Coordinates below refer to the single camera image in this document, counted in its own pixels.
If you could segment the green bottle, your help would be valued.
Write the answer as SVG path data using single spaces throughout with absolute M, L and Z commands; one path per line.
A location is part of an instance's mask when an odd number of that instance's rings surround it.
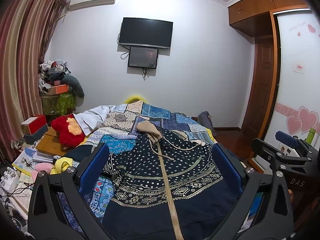
M 311 144 L 312 144 L 312 141 L 313 141 L 313 139 L 314 139 L 315 134 L 316 134 L 316 130 L 315 130 L 313 127 L 311 127 L 310 130 L 309 130 L 309 132 L 308 132 L 308 135 L 307 135 L 307 137 L 306 137 L 306 139 L 305 139 L 305 142 L 306 142 L 307 144 L 311 145 Z

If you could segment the red plush toy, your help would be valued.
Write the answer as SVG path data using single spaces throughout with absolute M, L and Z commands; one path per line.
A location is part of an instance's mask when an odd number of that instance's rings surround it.
M 85 139 L 85 134 L 73 114 L 62 115 L 52 121 L 51 127 L 59 135 L 59 143 L 66 148 L 75 148 Z

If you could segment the navy patterned hooded garment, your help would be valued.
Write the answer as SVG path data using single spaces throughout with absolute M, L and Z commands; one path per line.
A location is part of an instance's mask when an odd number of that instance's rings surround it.
M 131 150 L 111 153 L 114 195 L 102 225 L 114 239 L 206 239 L 231 211 L 234 194 L 212 146 L 144 121 Z

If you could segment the green cloth covered stand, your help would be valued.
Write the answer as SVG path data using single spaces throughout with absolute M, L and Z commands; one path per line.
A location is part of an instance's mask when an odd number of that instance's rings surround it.
M 71 92 L 42 96 L 41 101 L 45 115 L 66 115 L 76 108 L 76 100 Z

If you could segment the grey backpack on floor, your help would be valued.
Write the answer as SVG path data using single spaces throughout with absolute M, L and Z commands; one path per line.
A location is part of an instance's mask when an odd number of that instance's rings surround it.
M 213 127 L 211 116 L 207 111 L 202 112 L 197 117 L 197 122 L 202 126 L 204 126 L 205 128 L 209 129 L 213 136 L 216 136 L 216 130 Z

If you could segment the red striped curtain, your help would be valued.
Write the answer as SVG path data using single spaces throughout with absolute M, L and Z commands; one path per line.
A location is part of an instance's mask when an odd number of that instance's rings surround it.
M 38 70 L 44 62 L 67 0 L 5 0 L 1 3 L 1 158 L 18 152 L 11 141 L 23 136 L 21 123 L 42 113 Z

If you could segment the brown wooden door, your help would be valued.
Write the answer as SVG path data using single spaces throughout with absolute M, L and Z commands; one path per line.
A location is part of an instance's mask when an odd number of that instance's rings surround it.
M 251 92 L 241 132 L 248 139 L 259 137 L 267 116 L 273 80 L 274 46 L 271 36 L 255 39 Z

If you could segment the wooden bedside table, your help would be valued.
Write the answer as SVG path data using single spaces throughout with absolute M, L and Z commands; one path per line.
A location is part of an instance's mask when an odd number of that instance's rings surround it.
M 59 143 L 59 135 L 52 127 L 44 134 L 36 145 L 36 149 L 41 153 L 58 156 L 64 156 L 70 150 L 69 148 L 64 149 Z

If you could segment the orange shoe box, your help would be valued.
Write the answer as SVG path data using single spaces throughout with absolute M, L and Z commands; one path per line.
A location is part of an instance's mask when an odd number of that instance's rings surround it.
M 58 95 L 69 91 L 69 85 L 57 85 L 48 89 L 49 95 Z

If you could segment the small black wall monitor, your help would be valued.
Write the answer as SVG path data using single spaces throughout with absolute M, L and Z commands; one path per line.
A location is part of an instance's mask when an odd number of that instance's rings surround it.
M 156 69 L 158 49 L 148 47 L 130 47 L 128 67 Z

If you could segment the white shirt on bed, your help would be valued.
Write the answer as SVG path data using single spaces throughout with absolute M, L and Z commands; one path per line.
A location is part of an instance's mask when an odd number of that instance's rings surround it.
M 83 133 L 89 135 L 102 125 L 109 112 L 109 106 L 98 106 L 82 113 L 75 114 L 74 118 Z

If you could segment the brown wooden wardrobe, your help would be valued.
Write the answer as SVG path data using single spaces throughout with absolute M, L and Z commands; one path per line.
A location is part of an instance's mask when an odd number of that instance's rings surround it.
M 270 11 L 300 5 L 307 3 L 305 0 L 241 0 L 228 7 L 229 25 L 250 37 L 272 35 Z

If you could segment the dark grey box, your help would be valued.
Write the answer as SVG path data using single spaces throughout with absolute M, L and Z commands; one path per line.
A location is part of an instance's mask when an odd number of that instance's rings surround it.
M 42 136 L 48 131 L 48 125 L 45 124 L 43 127 L 41 127 L 38 131 L 36 131 L 32 135 L 24 135 L 25 142 L 29 145 L 34 144 L 34 142 L 40 140 Z

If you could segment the black wall television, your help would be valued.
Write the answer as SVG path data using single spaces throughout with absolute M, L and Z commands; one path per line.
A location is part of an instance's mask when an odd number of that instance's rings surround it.
M 173 23 L 147 18 L 124 17 L 119 44 L 170 49 Z

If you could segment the red and white box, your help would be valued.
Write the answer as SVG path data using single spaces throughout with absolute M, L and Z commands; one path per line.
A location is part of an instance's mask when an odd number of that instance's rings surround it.
M 47 124 L 45 115 L 35 115 L 21 123 L 23 134 L 32 135 Z

